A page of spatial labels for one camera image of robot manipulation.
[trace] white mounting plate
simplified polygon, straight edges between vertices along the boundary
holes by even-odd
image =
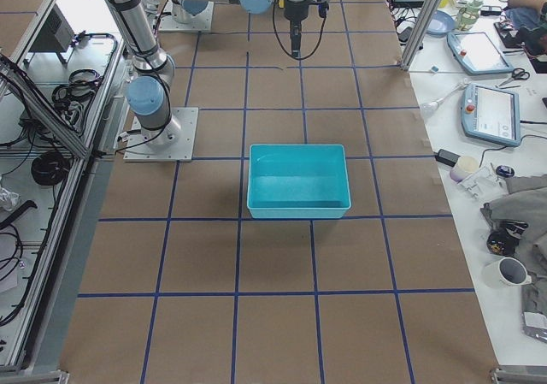
[[[160,32],[211,32],[214,6],[214,3],[209,2],[207,8],[201,14],[194,16],[189,23],[178,23],[171,15],[164,16],[160,21]],[[173,12],[173,3],[171,1],[168,1],[165,11]]]
[[[182,126],[179,137],[164,147],[150,146],[143,144],[134,147],[124,153],[124,160],[127,162],[181,162],[191,161],[194,151],[194,138],[196,138],[198,108],[172,108],[172,117],[177,119]],[[137,118],[133,119],[131,129],[140,129]],[[129,137],[127,146],[143,143],[143,136],[134,134]]]

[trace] person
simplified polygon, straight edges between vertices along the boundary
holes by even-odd
[[[539,26],[540,15],[546,3],[547,0],[508,0],[505,14],[513,23],[514,29],[527,27],[532,30]]]

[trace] coffee mug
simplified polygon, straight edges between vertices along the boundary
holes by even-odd
[[[512,257],[504,257],[482,269],[483,279],[489,287],[523,286],[532,282],[524,265]]]

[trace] person's arm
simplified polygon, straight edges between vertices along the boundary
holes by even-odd
[[[508,0],[507,6],[509,8],[531,8],[541,13],[541,8],[544,6],[547,0]]]

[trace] blue bowl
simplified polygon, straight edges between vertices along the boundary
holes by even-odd
[[[342,145],[252,145],[247,207],[256,219],[338,219],[351,207]]]
[[[456,23],[452,16],[448,15],[442,10],[436,10],[427,27],[427,34],[436,38],[442,38],[448,32],[453,31],[456,27]]]

